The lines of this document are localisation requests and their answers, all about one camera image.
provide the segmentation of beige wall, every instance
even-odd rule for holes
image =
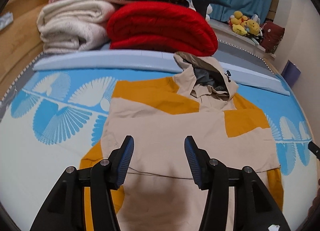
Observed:
[[[310,0],[280,0],[274,23],[285,27],[274,66],[289,59],[301,75],[292,88],[320,144],[320,16]]]

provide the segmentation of white blanket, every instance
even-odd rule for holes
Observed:
[[[46,53],[90,50],[108,40],[106,30],[100,25],[71,17],[52,19],[42,27],[40,37]]]
[[[37,26],[41,32],[50,20],[67,17],[91,23],[102,23],[108,20],[115,10],[113,4],[100,0],[60,0],[42,8]]]

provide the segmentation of windowsill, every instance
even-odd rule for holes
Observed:
[[[220,40],[233,44],[261,58],[267,58],[270,60],[274,60],[276,58],[274,54],[266,53],[265,49],[259,44],[255,44],[252,40],[234,33],[229,25],[223,22],[210,19],[209,25],[213,28],[217,38]]]

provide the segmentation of metal screw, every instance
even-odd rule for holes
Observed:
[[[75,170],[75,168],[72,167],[72,166],[66,168],[66,172],[67,172],[67,173],[73,173],[74,170]]]
[[[218,161],[216,159],[210,159],[209,163],[213,166],[218,165]]]
[[[100,162],[100,164],[101,164],[102,166],[106,166],[106,165],[108,165],[109,163],[110,163],[110,161],[107,160],[107,159],[103,159],[103,160]]]
[[[251,173],[251,172],[252,172],[252,168],[249,167],[249,166],[246,166],[246,167],[244,167],[244,171],[245,171],[246,173]]]

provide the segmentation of white sticker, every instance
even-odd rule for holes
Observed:
[[[268,227],[269,231],[278,231],[280,228],[279,225],[271,225],[270,227]]]

